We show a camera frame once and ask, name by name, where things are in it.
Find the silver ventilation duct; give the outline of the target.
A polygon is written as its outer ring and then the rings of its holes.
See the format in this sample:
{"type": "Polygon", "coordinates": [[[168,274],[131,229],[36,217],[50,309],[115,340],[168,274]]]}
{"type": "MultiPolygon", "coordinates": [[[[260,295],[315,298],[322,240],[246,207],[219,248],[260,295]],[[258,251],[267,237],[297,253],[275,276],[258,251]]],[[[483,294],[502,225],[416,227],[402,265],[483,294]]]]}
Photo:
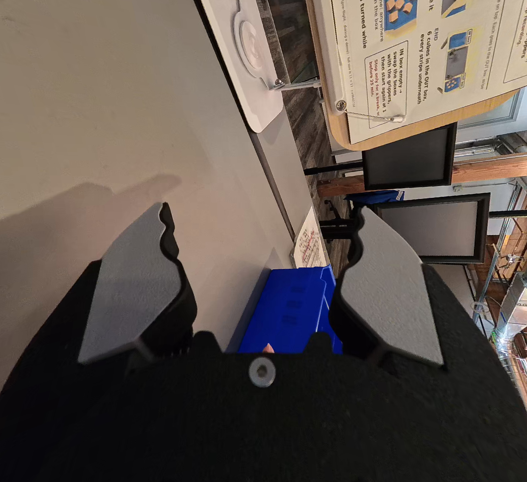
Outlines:
{"type": "Polygon", "coordinates": [[[514,339],[526,329],[526,272],[518,272],[504,296],[490,341],[497,357],[526,404],[526,359],[514,351],[514,339]]]}

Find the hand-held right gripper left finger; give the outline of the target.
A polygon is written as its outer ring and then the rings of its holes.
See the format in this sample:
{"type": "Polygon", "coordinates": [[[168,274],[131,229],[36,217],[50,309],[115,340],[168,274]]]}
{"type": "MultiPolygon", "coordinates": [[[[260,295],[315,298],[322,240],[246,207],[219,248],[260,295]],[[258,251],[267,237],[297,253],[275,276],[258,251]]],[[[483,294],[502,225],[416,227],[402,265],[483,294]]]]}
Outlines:
{"type": "Polygon", "coordinates": [[[105,252],[78,363],[127,351],[149,361],[188,352],[197,303],[174,232],[168,203],[158,202],[105,252]]]}

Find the blue cloth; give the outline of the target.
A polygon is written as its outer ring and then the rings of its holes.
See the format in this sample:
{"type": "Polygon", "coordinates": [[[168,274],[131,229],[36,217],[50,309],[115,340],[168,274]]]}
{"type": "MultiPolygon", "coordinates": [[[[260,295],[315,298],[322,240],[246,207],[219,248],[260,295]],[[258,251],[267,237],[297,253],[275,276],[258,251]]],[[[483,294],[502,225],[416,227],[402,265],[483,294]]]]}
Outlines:
{"type": "Polygon", "coordinates": [[[377,204],[404,201],[405,191],[400,189],[373,190],[362,193],[347,194],[344,199],[353,206],[374,206],[377,204]]]}

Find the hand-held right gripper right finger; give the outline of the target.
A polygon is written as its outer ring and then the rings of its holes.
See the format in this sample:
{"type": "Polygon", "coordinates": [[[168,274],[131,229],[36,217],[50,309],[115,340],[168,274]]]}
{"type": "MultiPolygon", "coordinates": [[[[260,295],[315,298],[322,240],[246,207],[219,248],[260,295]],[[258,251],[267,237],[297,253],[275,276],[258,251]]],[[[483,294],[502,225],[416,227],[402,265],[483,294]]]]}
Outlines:
{"type": "Polygon", "coordinates": [[[371,209],[352,210],[348,265],[328,320],[343,355],[381,364],[389,354],[444,365],[423,263],[371,209]]]}

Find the laminated paper sheet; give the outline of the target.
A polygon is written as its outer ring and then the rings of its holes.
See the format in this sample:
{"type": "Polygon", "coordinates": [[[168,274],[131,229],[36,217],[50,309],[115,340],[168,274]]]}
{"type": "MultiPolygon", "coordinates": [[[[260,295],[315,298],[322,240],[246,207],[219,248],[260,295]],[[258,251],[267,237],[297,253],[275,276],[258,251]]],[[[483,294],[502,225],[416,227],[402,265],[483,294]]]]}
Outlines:
{"type": "Polygon", "coordinates": [[[294,239],[291,261],[293,268],[322,268],[330,264],[313,207],[294,239]]]}

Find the black framed floor sign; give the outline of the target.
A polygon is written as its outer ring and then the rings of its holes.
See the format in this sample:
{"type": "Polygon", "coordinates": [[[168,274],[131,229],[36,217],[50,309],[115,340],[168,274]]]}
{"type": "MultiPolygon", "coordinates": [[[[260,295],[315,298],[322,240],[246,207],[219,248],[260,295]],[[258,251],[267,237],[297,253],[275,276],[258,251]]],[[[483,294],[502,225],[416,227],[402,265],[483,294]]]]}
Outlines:
{"type": "Polygon", "coordinates": [[[490,220],[525,218],[526,210],[490,211],[489,193],[359,205],[350,218],[320,222],[325,240],[351,239],[370,212],[397,233],[425,263],[485,261],[490,220]]]}
{"type": "Polygon", "coordinates": [[[366,190],[449,186],[458,123],[362,151],[361,161],[304,170],[305,175],[362,169],[366,190]]]}

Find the blue plastic bin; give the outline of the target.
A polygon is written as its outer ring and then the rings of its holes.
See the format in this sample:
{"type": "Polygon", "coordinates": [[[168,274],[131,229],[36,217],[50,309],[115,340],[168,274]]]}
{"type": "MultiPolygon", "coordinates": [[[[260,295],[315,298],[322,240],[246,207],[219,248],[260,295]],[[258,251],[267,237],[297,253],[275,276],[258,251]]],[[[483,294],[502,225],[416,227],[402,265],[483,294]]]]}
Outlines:
{"type": "Polygon", "coordinates": [[[333,353],[342,354],[328,319],[335,288],[330,265],[271,270],[236,353],[261,353],[270,345],[276,354],[300,354],[313,334],[323,332],[333,353]]]}

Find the white tablet stand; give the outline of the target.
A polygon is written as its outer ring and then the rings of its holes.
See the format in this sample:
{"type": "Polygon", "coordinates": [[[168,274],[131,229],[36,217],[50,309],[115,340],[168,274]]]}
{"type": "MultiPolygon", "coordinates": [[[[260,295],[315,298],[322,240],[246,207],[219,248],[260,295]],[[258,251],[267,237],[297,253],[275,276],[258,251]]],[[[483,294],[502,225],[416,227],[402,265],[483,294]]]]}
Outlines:
{"type": "Polygon", "coordinates": [[[273,63],[257,0],[200,0],[249,128],[260,133],[282,111],[282,92],[325,88],[327,111],[345,114],[347,95],[341,72],[332,0],[306,0],[314,15],[321,79],[285,84],[273,63]]]}

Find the wooden backing board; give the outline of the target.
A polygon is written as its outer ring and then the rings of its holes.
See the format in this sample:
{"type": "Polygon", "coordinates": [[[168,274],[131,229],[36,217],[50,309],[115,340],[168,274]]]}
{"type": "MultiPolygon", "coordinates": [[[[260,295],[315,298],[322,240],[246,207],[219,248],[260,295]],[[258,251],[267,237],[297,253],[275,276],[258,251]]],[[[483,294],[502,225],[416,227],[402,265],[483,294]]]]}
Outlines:
{"type": "Polygon", "coordinates": [[[345,113],[337,115],[334,103],[330,98],[329,80],[333,79],[330,72],[330,60],[326,49],[326,35],[325,28],[321,16],[321,0],[306,0],[308,11],[308,18],[313,38],[313,46],[315,49],[316,62],[319,71],[319,78],[321,82],[321,90],[324,98],[325,120],[328,131],[333,136],[334,140],[343,148],[345,152],[349,151],[363,151],[393,143],[403,138],[421,134],[427,130],[431,130],[443,125],[457,122],[470,117],[479,116],[485,112],[496,109],[509,99],[516,96],[520,92],[519,89],[512,90],[499,96],[491,97],[479,103],[473,103],[464,108],[449,111],[417,123],[406,124],[395,130],[372,137],[360,142],[352,142],[350,139],[350,125],[348,123],[348,116],[345,113]]]}

